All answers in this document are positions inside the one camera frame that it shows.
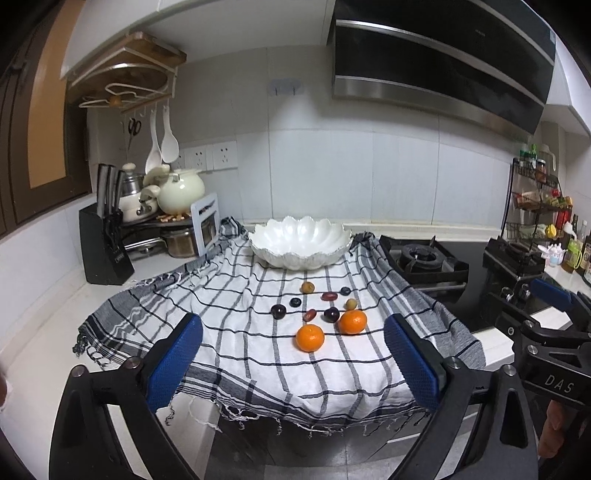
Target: gas stove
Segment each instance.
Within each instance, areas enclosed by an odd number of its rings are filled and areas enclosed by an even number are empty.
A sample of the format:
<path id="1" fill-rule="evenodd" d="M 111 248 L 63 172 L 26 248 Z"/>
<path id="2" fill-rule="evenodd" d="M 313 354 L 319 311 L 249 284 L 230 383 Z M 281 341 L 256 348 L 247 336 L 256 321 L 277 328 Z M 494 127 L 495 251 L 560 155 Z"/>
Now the gas stove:
<path id="1" fill-rule="evenodd" d="M 545 260 L 541 252 L 532 252 L 525 245 L 509 242 L 501 237 L 489 240 L 485 257 L 494 268 L 515 281 L 532 280 L 544 273 Z"/>
<path id="2" fill-rule="evenodd" d="M 469 266 L 430 240 L 396 240 L 382 236 L 380 244 L 390 266 L 417 290 L 431 296 L 461 294 L 468 282 Z"/>
<path id="3" fill-rule="evenodd" d="M 503 289 L 513 291 L 518 308 L 531 315 L 549 305 L 533 295 L 521 299 L 522 286 L 536 277 L 558 285 L 543 273 L 543 264 L 540 273 L 537 257 L 527 262 L 530 276 L 517 276 L 501 267 L 499 263 L 506 258 L 501 255 L 500 258 L 495 257 L 499 239 L 489 242 L 437 242 L 434 238 L 397 240 L 382 236 L 379 241 L 396 273 L 413 287 L 444 304 L 471 332 L 494 326 L 495 319 L 487 308 L 488 293 L 501 295 L 506 293 Z"/>

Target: white checkered cloth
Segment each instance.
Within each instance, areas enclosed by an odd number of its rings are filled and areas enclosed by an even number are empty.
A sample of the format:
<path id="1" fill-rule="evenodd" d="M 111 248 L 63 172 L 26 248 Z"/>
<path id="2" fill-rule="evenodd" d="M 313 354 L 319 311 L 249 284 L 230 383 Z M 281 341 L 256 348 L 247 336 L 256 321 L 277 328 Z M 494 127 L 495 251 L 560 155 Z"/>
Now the white checkered cloth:
<path id="1" fill-rule="evenodd" d="M 99 364 L 143 356 L 165 338 L 187 312 L 201 317 L 203 343 L 178 390 L 214 401 L 231 419 L 285 419 L 309 429 L 342 428 L 383 421 L 418 409 L 384 342 L 384 320 L 401 313 L 422 338 L 446 357 L 456 355 L 483 368 L 482 346 L 439 302 L 410 287 L 387 263 L 378 240 L 358 235 L 350 253 L 316 271 L 271 268 L 256 257 L 242 226 L 222 222 L 224 234 L 208 258 L 144 281 L 103 304 L 80 327 L 77 353 Z M 302 295 L 302 282 L 316 291 Z M 349 287 L 348 297 L 323 301 L 325 291 Z M 293 297 L 302 300 L 289 306 Z M 360 335 L 340 335 L 322 311 L 341 311 L 347 298 L 368 317 Z M 287 315 L 274 320 L 277 303 Z M 325 334 L 324 345 L 304 353 L 294 335 L 302 315 Z"/>

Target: mandarin orange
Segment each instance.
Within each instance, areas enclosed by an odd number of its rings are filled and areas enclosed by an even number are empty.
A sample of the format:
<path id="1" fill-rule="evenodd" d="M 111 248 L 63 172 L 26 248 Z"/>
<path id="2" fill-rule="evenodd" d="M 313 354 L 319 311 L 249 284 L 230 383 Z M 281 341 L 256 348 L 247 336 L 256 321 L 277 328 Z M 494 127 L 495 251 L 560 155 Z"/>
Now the mandarin orange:
<path id="1" fill-rule="evenodd" d="M 367 315 L 361 310 L 347 310 L 340 316 L 339 331 L 346 335 L 357 335 L 363 332 L 367 324 Z"/>
<path id="2" fill-rule="evenodd" d="M 304 325 L 295 334 L 295 342 L 304 352 L 315 352 L 324 343 L 324 332 L 317 325 Z"/>

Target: human hand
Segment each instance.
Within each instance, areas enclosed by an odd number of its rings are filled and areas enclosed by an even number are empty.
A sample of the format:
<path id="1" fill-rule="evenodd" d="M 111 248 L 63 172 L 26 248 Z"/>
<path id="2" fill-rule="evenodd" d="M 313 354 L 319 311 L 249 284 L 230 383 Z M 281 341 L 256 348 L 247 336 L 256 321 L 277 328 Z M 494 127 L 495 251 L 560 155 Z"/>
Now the human hand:
<path id="1" fill-rule="evenodd" d="M 542 458 L 552 458 L 558 453 L 564 443 L 564 407 L 551 400 L 546 410 L 546 421 L 538 444 L 538 455 Z"/>

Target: spice rack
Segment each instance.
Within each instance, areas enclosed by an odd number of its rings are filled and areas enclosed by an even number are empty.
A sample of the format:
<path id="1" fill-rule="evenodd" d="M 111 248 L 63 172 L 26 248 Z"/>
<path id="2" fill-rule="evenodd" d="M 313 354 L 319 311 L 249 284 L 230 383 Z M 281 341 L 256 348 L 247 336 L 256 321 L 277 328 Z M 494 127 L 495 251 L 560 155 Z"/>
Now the spice rack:
<path id="1" fill-rule="evenodd" d="M 515 179 L 523 177 L 533 180 L 535 190 L 528 193 L 515 191 Z M 505 201 L 505 213 L 501 228 L 501 236 L 512 242 L 519 242 L 533 249 L 537 245 L 550 242 L 542 232 L 539 231 L 540 216 L 548 213 L 564 212 L 571 209 L 569 205 L 551 205 L 544 201 L 549 197 L 550 190 L 560 188 L 558 178 L 551 174 L 541 174 L 529 166 L 521 166 L 519 159 L 514 158 L 509 171 L 509 185 Z M 521 223 L 508 221 L 509 211 L 513 209 L 530 212 L 534 215 L 533 223 Z"/>

